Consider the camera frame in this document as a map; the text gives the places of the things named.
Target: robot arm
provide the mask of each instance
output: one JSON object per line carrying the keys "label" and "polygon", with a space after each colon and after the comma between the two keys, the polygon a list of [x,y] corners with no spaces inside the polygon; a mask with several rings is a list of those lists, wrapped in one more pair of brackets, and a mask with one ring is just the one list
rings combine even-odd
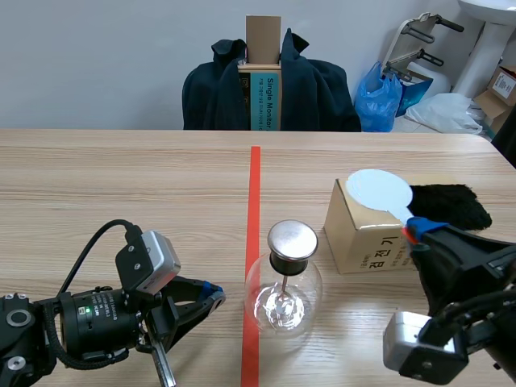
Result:
{"label": "robot arm", "polygon": [[[117,225],[127,230],[127,245],[115,259],[122,288],[67,292],[94,243]],[[67,368],[103,368],[125,360],[132,348],[152,354],[161,385],[175,386],[166,352],[226,299],[219,286],[179,277],[180,268],[164,236],[123,220],[107,223],[86,245],[55,298],[29,302],[18,293],[0,298],[0,386],[33,385],[52,373],[56,359]]]}
{"label": "robot arm", "polygon": [[516,246],[446,223],[412,218],[411,256],[429,316],[398,312],[384,333],[384,364],[404,377],[445,385],[486,349],[516,381]]}

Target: black fuzzy object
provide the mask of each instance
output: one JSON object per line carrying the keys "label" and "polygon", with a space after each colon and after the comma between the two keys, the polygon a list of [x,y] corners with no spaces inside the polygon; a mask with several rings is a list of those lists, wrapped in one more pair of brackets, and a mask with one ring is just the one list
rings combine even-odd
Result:
{"label": "black fuzzy object", "polygon": [[450,223],[461,230],[484,230],[493,223],[491,215],[462,184],[411,185],[414,197],[409,210],[434,222]]}

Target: glass flask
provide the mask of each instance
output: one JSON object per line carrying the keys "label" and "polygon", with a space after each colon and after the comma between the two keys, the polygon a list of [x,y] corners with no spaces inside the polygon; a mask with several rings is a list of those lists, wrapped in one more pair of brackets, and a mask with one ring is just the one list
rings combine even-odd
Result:
{"label": "glass flask", "polygon": [[245,309],[261,334],[285,338],[310,332],[323,295],[321,274],[310,260],[318,247],[314,230],[297,220],[276,223],[271,250],[249,270]]}

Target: white plastic bag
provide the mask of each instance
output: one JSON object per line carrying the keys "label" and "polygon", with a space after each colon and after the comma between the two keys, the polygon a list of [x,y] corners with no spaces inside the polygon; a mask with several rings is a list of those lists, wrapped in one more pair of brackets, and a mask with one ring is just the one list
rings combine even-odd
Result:
{"label": "white plastic bag", "polygon": [[466,113],[470,104],[471,99],[461,94],[437,94],[409,107],[405,116],[441,133],[478,135],[482,126]]}

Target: silver cap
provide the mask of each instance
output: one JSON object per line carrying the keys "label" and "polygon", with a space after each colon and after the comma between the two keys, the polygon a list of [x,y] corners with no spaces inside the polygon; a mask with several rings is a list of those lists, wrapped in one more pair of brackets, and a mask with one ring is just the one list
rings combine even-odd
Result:
{"label": "silver cap", "polygon": [[268,232],[267,244],[282,260],[300,262],[308,260],[318,246],[317,235],[310,226],[298,220],[283,220]]}

